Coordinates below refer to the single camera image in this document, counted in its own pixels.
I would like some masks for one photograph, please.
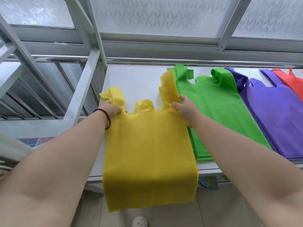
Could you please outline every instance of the purple bag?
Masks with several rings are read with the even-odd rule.
[[[260,72],[273,87],[226,69],[233,74],[241,98],[272,149],[289,160],[303,159],[303,103],[298,96],[271,70]]]

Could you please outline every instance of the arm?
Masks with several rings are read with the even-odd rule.
[[[121,110],[109,100],[99,108]],[[106,125],[96,111],[22,160],[0,185],[1,226],[69,227]]]
[[[303,223],[303,172],[267,147],[200,113],[180,95],[173,103],[266,227]]]

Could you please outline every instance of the yellow bag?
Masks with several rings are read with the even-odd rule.
[[[172,107],[173,101],[180,103],[172,70],[161,76],[159,91],[161,110],[145,99],[130,114],[121,89],[100,94],[122,108],[106,137],[103,186],[109,212],[195,200],[198,169],[185,120]]]

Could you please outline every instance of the green bag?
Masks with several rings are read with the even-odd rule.
[[[212,69],[211,77],[198,76],[192,84],[188,79],[194,78],[193,70],[184,65],[176,65],[173,70],[179,94],[190,98],[204,115],[272,149],[240,98],[230,71]],[[188,128],[188,133],[197,160],[213,160],[194,129]]]

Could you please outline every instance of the finger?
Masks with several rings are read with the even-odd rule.
[[[179,110],[179,108],[180,108],[181,105],[182,105],[182,104],[180,104],[180,103],[172,102],[172,106],[173,106],[175,109],[177,109],[177,110]]]
[[[186,100],[186,96],[185,95],[180,95],[180,99],[182,100],[182,101],[184,101],[184,100]]]

